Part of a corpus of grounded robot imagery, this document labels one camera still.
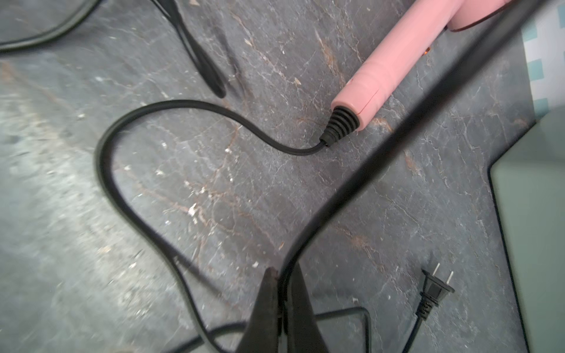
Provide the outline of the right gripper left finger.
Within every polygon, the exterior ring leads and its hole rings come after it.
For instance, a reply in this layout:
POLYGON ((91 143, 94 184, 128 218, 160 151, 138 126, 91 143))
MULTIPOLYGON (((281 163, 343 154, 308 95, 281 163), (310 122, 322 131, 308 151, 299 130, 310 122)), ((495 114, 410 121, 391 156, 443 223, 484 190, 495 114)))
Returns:
POLYGON ((265 270, 259 292, 236 352, 275 353, 279 350, 280 291, 278 270, 265 270))

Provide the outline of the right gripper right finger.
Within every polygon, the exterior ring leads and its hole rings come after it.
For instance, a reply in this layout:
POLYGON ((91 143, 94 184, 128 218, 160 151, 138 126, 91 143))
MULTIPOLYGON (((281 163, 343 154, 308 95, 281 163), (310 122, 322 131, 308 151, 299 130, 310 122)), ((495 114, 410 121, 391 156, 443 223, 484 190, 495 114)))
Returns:
POLYGON ((285 331, 288 352, 329 352, 316 323, 304 276, 299 265, 295 266, 288 287, 285 331))

